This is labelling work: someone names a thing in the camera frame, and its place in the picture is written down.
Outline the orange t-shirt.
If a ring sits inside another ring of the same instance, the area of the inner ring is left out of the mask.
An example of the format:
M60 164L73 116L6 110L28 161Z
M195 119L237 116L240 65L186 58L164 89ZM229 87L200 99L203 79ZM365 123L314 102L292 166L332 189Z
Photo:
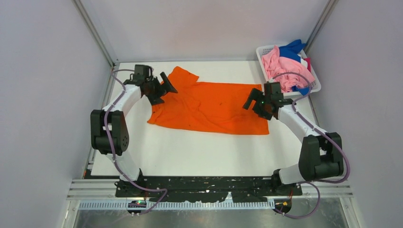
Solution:
M208 133L269 134L267 120L243 109L251 90L261 85L200 82L199 76L179 66L168 79L177 93L166 94L164 103L152 106L149 124Z

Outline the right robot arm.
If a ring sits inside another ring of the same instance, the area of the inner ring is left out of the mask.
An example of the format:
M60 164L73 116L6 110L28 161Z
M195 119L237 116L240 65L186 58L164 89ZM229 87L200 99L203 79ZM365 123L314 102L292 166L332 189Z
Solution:
M326 181L347 173L342 154L342 139L308 120L298 109L296 101L285 98L279 82L265 83L264 89L253 88L243 105L258 117L277 119L286 125L302 143L295 165L277 169L271 176L271 188L278 195L285 194L290 185L308 181Z

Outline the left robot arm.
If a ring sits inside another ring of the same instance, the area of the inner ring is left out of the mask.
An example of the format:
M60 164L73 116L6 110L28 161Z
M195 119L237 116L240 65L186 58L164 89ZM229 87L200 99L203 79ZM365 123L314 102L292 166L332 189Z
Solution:
M112 162L120 180L128 183L127 190L133 196L139 197L145 192L166 194L166 189L149 189L139 180L142 171L127 150L130 137L125 118L143 97L151 105L159 105L164 103L163 96L177 90L165 72L155 76L154 69L148 65L137 64L133 69L125 69L129 73L125 81L117 78L119 72L119 69L113 70L111 77L121 86L121 91L109 104L90 114L91 146Z

